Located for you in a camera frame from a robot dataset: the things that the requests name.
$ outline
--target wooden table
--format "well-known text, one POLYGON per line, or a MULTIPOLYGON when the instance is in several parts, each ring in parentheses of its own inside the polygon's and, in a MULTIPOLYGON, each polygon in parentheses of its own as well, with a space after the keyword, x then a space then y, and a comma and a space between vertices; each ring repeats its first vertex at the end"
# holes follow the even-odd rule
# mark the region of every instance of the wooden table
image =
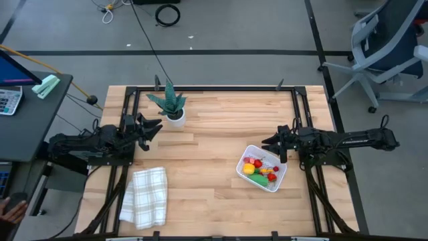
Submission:
MULTIPOLYGON (((101 125, 118 125, 125 88, 109 87, 101 125)), ((323 87, 306 86, 306 90, 314 126, 332 130, 323 87)), ((235 170, 248 145, 260 146, 278 125, 291 125, 291 94, 211 91, 185 92, 184 96, 188 96, 184 128, 174 129, 162 117, 164 127, 149 143, 150 151, 137 147, 128 173, 129 180, 134 171, 165 167, 167 222, 147 230, 121 222, 119 235, 152 236, 154 231, 160 231, 161 236, 270 236, 271 231, 280 236, 315 235, 306 176, 299 169, 297 153, 288 152, 288 170, 276 193, 253 186, 235 170)), ((140 97, 138 111, 148 119, 160 118, 158 106, 145 95, 140 97)), ((330 202, 357 230, 345 174, 334 167, 323 170, 330 202)), ((110 168, 102 167, 88 180, 76 232, 82 231, 104 204, 109 174, 110 168)), ((323 231, 327 231, 322 206, 318 204, 318 208, 323 231)), ((113 216, 109 216, 108 227, 113 216)))

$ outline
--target person's hand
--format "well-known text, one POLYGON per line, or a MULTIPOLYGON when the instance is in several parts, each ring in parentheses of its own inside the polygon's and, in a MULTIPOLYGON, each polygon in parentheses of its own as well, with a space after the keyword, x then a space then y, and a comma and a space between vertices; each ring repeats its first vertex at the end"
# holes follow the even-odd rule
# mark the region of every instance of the person's hand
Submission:
POLYGON ((5 207, 10 200, 10 197, 8 197, 0 204, 0 219, 11 222, 13 224, 18 224, 24 218, 25 211, 28 208, 28 204, 26 201, 22 201, 14 208, 12 208, 9 212, 7 212, 7 214, 5 214, 5 207))

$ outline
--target computer monitor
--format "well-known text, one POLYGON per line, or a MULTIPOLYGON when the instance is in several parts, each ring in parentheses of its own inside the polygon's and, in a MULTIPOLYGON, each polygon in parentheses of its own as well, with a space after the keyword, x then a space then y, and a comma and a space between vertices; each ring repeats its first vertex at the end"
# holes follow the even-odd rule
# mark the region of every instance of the computer monitor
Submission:
POLYGON ((41 80, 0 50, 0 86, 41 84, 41 80))

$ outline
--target green cucumber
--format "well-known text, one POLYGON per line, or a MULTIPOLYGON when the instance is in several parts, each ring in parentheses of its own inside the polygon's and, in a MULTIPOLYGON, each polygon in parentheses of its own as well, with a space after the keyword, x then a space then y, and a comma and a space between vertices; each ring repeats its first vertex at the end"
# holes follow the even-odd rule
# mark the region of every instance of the green cucumber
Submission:
POLYGON ((264 187, 266 187, 269 184, 269 179, 259 174, 251 174, 248 176, 248 178, 264 187))

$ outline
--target desk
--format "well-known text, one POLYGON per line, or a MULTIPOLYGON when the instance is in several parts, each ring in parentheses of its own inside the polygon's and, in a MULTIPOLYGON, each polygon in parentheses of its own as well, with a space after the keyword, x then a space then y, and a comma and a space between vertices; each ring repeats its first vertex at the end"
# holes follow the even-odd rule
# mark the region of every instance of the desk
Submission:
MULTIPOLYGON (((51 73, 33 74, 44 79, 51 73)), ((73 79, 69 74, 55 75, 61 82, 44 100, 31 91, 32 86, 24 86, 25 100, 19 105, 15 115, 0 116, 0 160, 14 161, 15 165, 8 193, 24 191, 28 194, 28 200, 33 196, 47 163, 35 156, 73 79)))
MULTIPOLYGON (((119 124, 125 89, 109 87, 101 125, 119 124)), ((332 130, 323 87, 306 86, 306 91, 314 126, 332 130)), ((154 231, 160 231, 161 236, 271 236, 274 230, 280 236, 315 235, 306 176, 299 169, 297 153, 289 152, 288 170, 276 193, 258 189, 238 177, 235 170, 248 145, 260 146, 278 125, 292 123, 291 94, 189 91, 184 96, 188 96, 184 128, 171 128, 163 117, 164 127, 149 143, 150 151, 136 148, 128 173, 129 180, 134 171, 166 168, 167 222, 147 230, 121 222, 119 236, 152 236, 154 231)), ((145 95, 140 96, 138 111, 148 119, 160 118, 158 106, 145 95)), ((334 167, 323 170, 332 205, 357 230, 345 174, 334 167)), ((102 167, 88 180, 76 232, 82 231, 104 204, 109 174, 110 168, 102 167)), ((115 207, 110 210, 108 227, 115 207)), ((326 231, 322 206, 318 207, 326 231)))
MULTIPOLYGON (((43 80, 51 73, 33 72, 33 74, 43 80)), ((44 100, 33 93, 31 90, 33 86, 24 86, 25 100, 19 104, 15 115, 0 116, 1 160, 33 161, 73 80, 73 76, 68 74, 55 75, 61 82, 44 100)))

